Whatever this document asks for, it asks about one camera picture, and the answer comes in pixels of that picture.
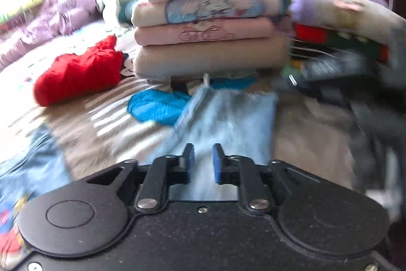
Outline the blue denim jacket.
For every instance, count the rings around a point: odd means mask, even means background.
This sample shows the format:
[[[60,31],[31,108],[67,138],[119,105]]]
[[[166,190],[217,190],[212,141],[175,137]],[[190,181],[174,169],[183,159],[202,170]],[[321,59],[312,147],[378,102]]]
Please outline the blue denim jacket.
[[[194,95],[145,90],[135,94],[130,112],[139,120],[166,127],[161,143],[147,159],[155,182],[168,180],[177,166],[188,185],[178,184],[171,196],[183,200],[231,200],[232,186],[218,186],[213,170],[214,144],[252,158],[260,164],[270,159],[269,144],[275,120],[275,93],[246,93],[202,85]],[[129,220],[129,200],[124,195],[135,184],[141,166],[115,164],[91,182],[75,182],[51,128],[39,125],[30,133],[22,155],[1,166],[1,210],[8,213],[1,227],[1,268],[10,270],[26,255],[27,247],[17,221],[24,207],[71,186],[67,198],[52,202],[50,211],[61,213],[62,222],[47,217],[29,219],[30,226],[52,240],[52,251],[62,257],[81,257],[96,252],[118,237]]]

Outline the striped colourful clothes pile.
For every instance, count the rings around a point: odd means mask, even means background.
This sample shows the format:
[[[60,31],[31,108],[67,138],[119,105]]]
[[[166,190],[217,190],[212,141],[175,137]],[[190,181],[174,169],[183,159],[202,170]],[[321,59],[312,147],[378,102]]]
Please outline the striped colourful clothes pile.
[[[380,63],[386,63],[389,50],[386,45],[342,31],[311,27],[295,23],[290,49],[290,66],[301,69],[307,60],[320,56],[334,56],[338,52],[356,51]]]

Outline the Mickey Mouse bed blanket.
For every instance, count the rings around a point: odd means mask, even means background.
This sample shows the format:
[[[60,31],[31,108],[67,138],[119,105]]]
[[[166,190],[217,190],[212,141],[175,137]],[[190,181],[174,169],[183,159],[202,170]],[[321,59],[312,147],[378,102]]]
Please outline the Mickey Mouse bed blanket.
[[[129,28],[94,22],[69,36],[51,40],[1,72],[1,159],[22,155],[32,130],[46,123],[57,139],[75,178],[129,158],[143,161],[169,130],[153,122],[139,123],[127,112],[135,93],[151,84],[126,76],[110,91],[55,107],[40,107],[33,97],[35,80],[65,53],[82,54],[106,36],[117,37],[118,50],[138,52]],[[274,157],[315,175],[350,187],[353,158],[348,147],[350,115],[299,95],[282,94],[277,107]]]

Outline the purple floral folded garment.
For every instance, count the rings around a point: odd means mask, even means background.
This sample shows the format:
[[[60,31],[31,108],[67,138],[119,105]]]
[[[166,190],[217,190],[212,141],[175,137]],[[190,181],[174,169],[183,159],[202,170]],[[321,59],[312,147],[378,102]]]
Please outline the purple floral folded garment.
[[[384,0],[290,0],[294,23],[322,27],[360,36],[380,44],[405,19],[391,11]]]

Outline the beige folded garment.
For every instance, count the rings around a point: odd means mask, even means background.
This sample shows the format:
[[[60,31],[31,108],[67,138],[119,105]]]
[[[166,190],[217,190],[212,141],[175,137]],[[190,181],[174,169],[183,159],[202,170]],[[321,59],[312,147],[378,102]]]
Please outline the beige folded garment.
[[[133,71],[140,78],[161,80],[280,68],[288,59],[289,49],[290,40],[283,35],[264,39],[145,46],[133,58]]]

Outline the red knit sweater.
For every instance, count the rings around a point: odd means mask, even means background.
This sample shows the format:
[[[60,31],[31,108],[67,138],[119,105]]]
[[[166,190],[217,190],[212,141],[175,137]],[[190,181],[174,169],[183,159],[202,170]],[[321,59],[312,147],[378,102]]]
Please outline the red knit sweater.
[[[37,78],[33,94],[42,107],[114,88],[121,81],[123,53],[108,36],[81,55],[63,54]]]

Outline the pink folded garment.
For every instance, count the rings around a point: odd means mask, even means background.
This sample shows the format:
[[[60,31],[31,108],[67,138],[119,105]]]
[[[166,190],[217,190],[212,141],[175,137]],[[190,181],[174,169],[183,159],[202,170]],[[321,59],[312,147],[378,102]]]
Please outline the pink folded garment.
[[[137,44],[150,46],[261,39],[274,34],[275,27],[272,21],[266,17],[259,17],[138,27],[135,30],[134,38]]]

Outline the purple crumpled duvet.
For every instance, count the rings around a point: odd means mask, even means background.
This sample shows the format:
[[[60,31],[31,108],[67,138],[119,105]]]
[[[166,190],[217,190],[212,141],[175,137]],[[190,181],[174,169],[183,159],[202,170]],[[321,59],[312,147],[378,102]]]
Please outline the purple crumpled duvet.
[[[45,0],[34,20],[1,43],[1,69],[34,48],[91,23],[97,13],[96,0]]]

